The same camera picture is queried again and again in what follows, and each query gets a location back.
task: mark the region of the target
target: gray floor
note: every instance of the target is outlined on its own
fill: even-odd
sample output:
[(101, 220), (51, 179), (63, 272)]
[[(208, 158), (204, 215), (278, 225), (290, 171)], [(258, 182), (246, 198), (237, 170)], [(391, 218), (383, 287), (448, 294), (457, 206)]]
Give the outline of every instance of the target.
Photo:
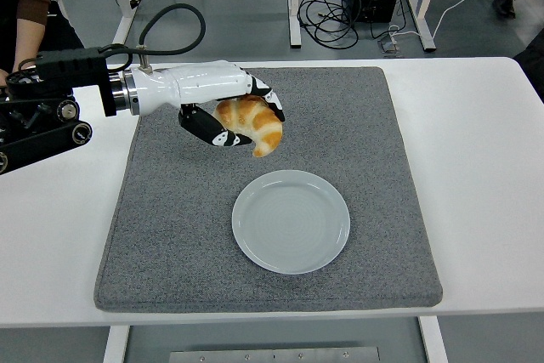
[[(116, 0), (64, 0), (71, 22), (87, 47), (111, 43), (122, 17)], [(450, 6), (460, 0), (432, 0), (427, 21), (431, 31)], [(387, 57), (437, 58), (464, 56), (508, 56), (522, 51), (544, 27), (544, 0), (516, 0), (516, 20), (499, 20), (490, 7), (492, 0), (467, 0), (445, 15), (435, 42), (434, 53), (424, 53), (417, 36), (396, 37), (399, 52)], [(139, 7), (127, 45), (136, 45), (139, 33), (151, 17), (171, 3), (197, 7), (207, 21), (207, 34), (198, 48), (181, 55), (154, 58), (153, 61), (262, 61), (262, 60), (339, 60), (381, 59), (377, 40), (367, 24), (357, 24), (360, 40), (347, 50), (323, 48), (303, 34), (300, 49), (289, 47), (286, 0), (144, 0)], [(414, 30), (410, 14), (406, 28)], [(402, 15), (391, 24), (402, 26)], [(376, 24), (374, 33), (388, 29)], [(146, 39), (153, 49), (178, 48), (196, 36), (196, 20), (186, 13), (165, 16)], [(542, 314), (448, 316), (439, 318), (450, 363), (461, 362), (537, 362), (544, 359), (544, 319)], [(141, 327), (131, 335), (127, 361), (167, 361), (165, 350), (197, 346), (240, 347), (321, 344), (372, 341), (373, 333), (390, 333), (379, 341), (384, 361), (424, 361), (415, 320), (352, 320), (315, 324), (279, 322), (274, 325), (246, 323), (227, 326), (184, 326), (183, 328)], [(393, 339), (404, 331), (404, 343)], [(95, 362), (102, 361), (107, 328), (2, 329), (0, 362)]]

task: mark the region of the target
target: white cable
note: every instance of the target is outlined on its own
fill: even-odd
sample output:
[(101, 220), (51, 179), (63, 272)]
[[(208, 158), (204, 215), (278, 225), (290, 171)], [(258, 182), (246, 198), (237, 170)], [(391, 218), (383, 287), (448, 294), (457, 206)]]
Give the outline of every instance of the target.
[(453, 8), (456, 8), (457, 6), (459, 6), (461, 3), (463, 3), (465, 0), (461, 0), (460, 2), (457, 2), (456, 4), (454, 4), (453, 6), (447, 8), (444, 13), (440, 16), (440, 20), (439, 20), (439, 23), (436, 25), (436, 29), (434, 29), (434, 33), (433, 33), (433, 40), (434, 40), (434, 36), (436, 36), (436, 32), (438, 31), (439, 27), (440, 27), (440, 23), (442, 23), (442, 19), (444, 18), (444, 15), (452, 10)]
[[(391, 31), (391, 30), (393, 29), (393, 27), (396, 27), (397, 30), (396, 30), (396, 31)], [(395, 39), (394, 39), (395, 36), (402, 36), (402, 35), (404, 35), (404, 34), (415, 34), (415, 35), (417, 35), (417, 36), (419, 36), (419, 37), (422, 36), (422, 35), (419, 34), (417, 31), (403, 31), (403, 32), (399, 33), (399, 30), (400, 30), (400, 27), (398, 27), (397, 25), (391, 25), (391, 26), (389, 26), (389, 28), (388, 28), (389, 36), (391, 37), (391, 42), (392, 42), (393, 44), (396, 44), (396, 43), (397, 43), (397, 42), (395, 41)]]

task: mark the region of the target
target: black shoe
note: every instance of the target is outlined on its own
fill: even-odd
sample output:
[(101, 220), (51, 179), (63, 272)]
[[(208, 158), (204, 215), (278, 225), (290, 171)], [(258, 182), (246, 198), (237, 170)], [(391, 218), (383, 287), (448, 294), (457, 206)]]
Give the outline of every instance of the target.
[(513, 9), (514, 0), (493, 0), (491, 4), (496, 13), (507, 19), (515, 19), (516, 11)]

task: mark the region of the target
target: croissant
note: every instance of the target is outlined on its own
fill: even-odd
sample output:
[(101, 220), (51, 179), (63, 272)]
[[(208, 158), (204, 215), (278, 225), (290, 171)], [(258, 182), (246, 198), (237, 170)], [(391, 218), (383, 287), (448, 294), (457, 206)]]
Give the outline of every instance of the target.
[(255, 157), (267, 156), (280, 144), (283, 125), (264, 99), (256, 95), (222, 101), (212, 115), (225, 128), (253, 140)]

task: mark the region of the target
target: white robotic hand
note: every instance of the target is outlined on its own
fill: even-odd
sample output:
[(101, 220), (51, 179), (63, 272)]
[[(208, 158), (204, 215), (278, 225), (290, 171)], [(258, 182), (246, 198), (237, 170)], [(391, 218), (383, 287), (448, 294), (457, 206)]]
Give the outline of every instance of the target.
[(224, 60), (155, 71), (133, 68), (112, 77), (110, 82), (118, 111), (129, 109), (133, 115), (144, 116), (170, 104), (180, 109), (180, 125), (211, 145), (245, 145), (251, 140), (227, 130), (197, 104), (253, 94), (263, 97), (276, 116), (285, 121), (275, 92), (261, 80)]

